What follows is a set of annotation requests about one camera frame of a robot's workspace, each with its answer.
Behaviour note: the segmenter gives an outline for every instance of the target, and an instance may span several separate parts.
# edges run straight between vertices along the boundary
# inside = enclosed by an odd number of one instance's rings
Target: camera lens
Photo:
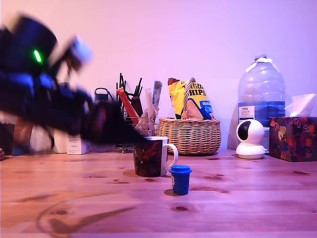
[[[245,121],[239,126],[238,136],[241,140],[248,139],[248,131],[249,131],[250,124],[251,124],[250,121]]]

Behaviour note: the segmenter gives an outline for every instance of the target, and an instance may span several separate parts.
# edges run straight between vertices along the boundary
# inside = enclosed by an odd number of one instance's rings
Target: snack bag
[[[184,119],[184,94],[187,82],[169,78],[167,84],[175,117],[176,119]],[[214,119],[208,96],[203,86],[197,82],[194,82],[189,90],[188,119]]]

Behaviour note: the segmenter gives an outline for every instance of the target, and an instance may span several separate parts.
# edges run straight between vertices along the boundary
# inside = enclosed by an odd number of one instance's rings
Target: white mug
[[[166,175],[167,169],[178,161],[178,150],[168,143],[168,137],[149,136],[147,142],[133,145],[135,174],[142,177],[159,177]],[[167,149],[171,147],[174,159],[167,161]]]

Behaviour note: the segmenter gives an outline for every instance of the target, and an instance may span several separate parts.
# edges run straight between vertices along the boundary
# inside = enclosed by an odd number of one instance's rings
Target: mug handle
[[[170,165],[167,166],[167,167],[171,167],[173,164],[177,163],[177,161],[178,161],[178,150],[177,150],[176,146],[173,144],[165,144],[163,146],[163,150],[166,150],[166,154],[167,154],[168,147],[172,148],[172,150],[174,152],[174,160]]]

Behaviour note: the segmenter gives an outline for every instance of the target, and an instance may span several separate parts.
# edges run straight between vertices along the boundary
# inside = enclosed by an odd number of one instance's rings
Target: cup
[[[135,174],[142,177],[160,177],[166,175],[167,169],[177,163],[178,150],[168,143],[168,137],[149,136],[144,143],[133,144]],[[167,162],[167,149],[171,147],[174,160]]]
[[[189,189],[189,174],[192,169],[186,165],[173,165],[170,170],[172,174],[173,191],[177,195],[186,195]]]

